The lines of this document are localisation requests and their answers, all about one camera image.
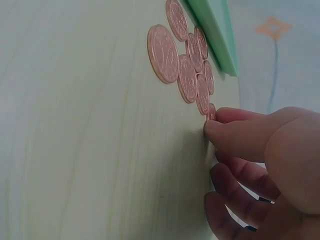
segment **copper coin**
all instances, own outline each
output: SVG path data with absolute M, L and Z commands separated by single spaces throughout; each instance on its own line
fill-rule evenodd
M 194 103 L 197 98 L 197 76 L 190 58 L 186 55 L 179 57 L 179 77 L 178 86 L 182 98 L 188 104 Z
M 189 33 L 185 42 L 185 50 L 191 59 L 194 69 L 197 73 L 202 70 L 202 57 L 197 38 L 194 34 Z
M 179 55 L 169 30 L 160 24 L 152 26 L 148 32 L 147 48 L 155 74 L 165 84 L 174 83 L 179 75 Z
M 216 120 L 216 108 L 213 103 L 209 104 L 209 113 L 207 115 L 208 120 Z
M 166 0 L 165 13 L 175 37 L 184 42 L 188 37 L 187 19 L 177 0 Z
M 196 26 L 194 29 L 194 34 L 195 34 L 196 39 L 199 44 L 202 59 L 207 59 L 208 58 L 208 44 L 207 44 L 204 32 L 202 31 L 202 29 L 200 27 Z
M 203 62 L 203 70 L 202 73 L 204 74 L 205 81 L 208 84 L 209 94 L 212 95 L 215 92 L 215 78 L 212 74 L 212 68 L 208 61 Z
M 198 96 L 196 105 L 202 115 L 207 115 L 209 112 L 209 90 L 205 77 L 199 74 L 197 77 Z

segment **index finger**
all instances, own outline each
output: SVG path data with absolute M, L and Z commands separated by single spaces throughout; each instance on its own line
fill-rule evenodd
M 217 121 L 223 124 L 233 121 L 253 120 L 265 116 L 264 114 L 231 107 L 219 108 L 215 115 Z
M 271 136 L 285 124 L 306 114 L 301 108 L 287 107 L 270 115 L 228 123 L 207 121 L 204 133 L 220 151 L 251 162 L 264 162 Z

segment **large coin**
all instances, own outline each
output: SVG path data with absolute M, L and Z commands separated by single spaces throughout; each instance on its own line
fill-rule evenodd
M 155 74 L 165 84 L 179 75 L 179 55 L 173 36 L 163 25 L 152 26 L 147 37 L 148 54 Z
M 185 42 L 185 50 L 191 59 L 194 69 L 197 73 L 202 70 L 202 57 L 199 49 L 199 44 L 196 36 L 192 33 L 188 34 L 188 38 Z
M 165 3 L 165 12 L 175 37 L 180 42 L 186 41 L 188 37 L 188 24 L 181 5 L 177 0 L 167 0 Z
M 212 95 L 215 92 L 215 78 L 212 74 L 212 68 L 208 61 L 203 62 L 203 70 L 202 73 L 205 77 L 205 81 L 208 84 L 209 94 Z
M 202 115 L 207 115 L 209 112 L 209 90 L 205 77 L 202 74 L 197 76 L 198 96 L 196 105 Z
M 188 104 L 194 103 L 197 98 L 197 76 L 190 58 L 186 55 L 179 57 L 178 86 L 182 98 Z

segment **wooden surface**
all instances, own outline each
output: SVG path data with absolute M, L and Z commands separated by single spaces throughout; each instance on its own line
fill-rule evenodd
M 155 24 L 165 0 L 0 1 L 2 240 L 211 239 L 206 118 L 155 76 Z

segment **orange flower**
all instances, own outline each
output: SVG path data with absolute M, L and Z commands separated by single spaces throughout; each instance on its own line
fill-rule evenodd
M 271 26 L 276 26 L 276 30 L 272 30 Z M 258 34 L 264 34 L 271 37 L 274 41 L 278 41 L 281 38 L 281 35 L 292 28 L 291 24 L 285 23 L 271 16 L 268 18 L 266 23 L 258 26 L 255 29 L 255 32 Z

